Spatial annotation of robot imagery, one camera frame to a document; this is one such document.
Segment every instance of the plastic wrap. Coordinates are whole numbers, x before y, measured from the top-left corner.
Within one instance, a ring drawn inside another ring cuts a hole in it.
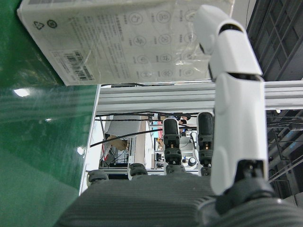
[[[66,85],[204,80],[201,4],[234,0],[23,0],[18,15]]]

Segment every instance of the recycling symbol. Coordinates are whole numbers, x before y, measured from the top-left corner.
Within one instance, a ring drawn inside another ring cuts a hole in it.
[[[38,21],[34,21],[34,26],[38,29],[41,30],[44,27],[44,24],[38,22]]]

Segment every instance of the green surface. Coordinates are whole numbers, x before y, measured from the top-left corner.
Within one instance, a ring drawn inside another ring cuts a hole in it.
[[[97,86],[63,85],[18,4],[0,11],[0,226],[48,227],[78,196]]]

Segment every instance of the cardboard box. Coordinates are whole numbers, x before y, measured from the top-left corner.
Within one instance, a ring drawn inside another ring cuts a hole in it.
[[[209,79],[193,29],[234,0],[23,0],[18,16],[66,85]]]

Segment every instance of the printed icon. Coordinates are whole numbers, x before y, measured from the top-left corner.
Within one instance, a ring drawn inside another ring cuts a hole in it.
[[[194,70],[193,69],[184,69],[183,70],[183,75],[184,76],[187,76],[187,77],[190,77],[194,74]]]
[[[34,21],[34,26],[38,29],[41,30],[44,27],[44,24],[38,22],[38,21]]]
[[[195,9],[190,9],[185,13],[185,19],[187,21],[194,21],[196,10]]]
[[[163,70],[161,74],[162,74],[163,77],[171,77],[172,76],[172,71],[171,70]]]
[[[139,25],[143,21],[143,17],[140,13],[131,13],[128,19],[133,25]]]
[[[149,78],[151,76],[152,76],[152,73],[149,72],[149,71],[143,71],[143,72],[141,72],[141,77],[143,77],[143,78]]]
[[[194,59],[196,59],[196,56],[194,53],[185,53],[183,55],[183,59],[184,60],[194,60]]]
[[[144,46],[146,44],[146,39],[141,35],[137,35],[134,38],[134,44],[136,44],[137,46]]]
[[[187,33],[184,35],[184,41],[186,43],[193,43],[197,39],[197,36],[195,33]]]
[[[159,43],[167,45],[171,42],[171,37],[169,34],[163,34],[159,36]]]
[[[140,55],[138,58],[137,58],[137,61],[141,64],[146,64],[148,63],[148,58],[145,57],[144,55]]]
[[[54,20],[48,20],[47,25],[51,28],[57,28],[57,23]]]
[[[170,13],[168,11],[160,11],[157,14],[157,20],[160,23],[167,23],[170,20]]]
[[[172,59],[172,56],[170,54],[168,54],[168,53],[162,54],[160,56],[160,61],[161,62],[170,62],[171,59]]]

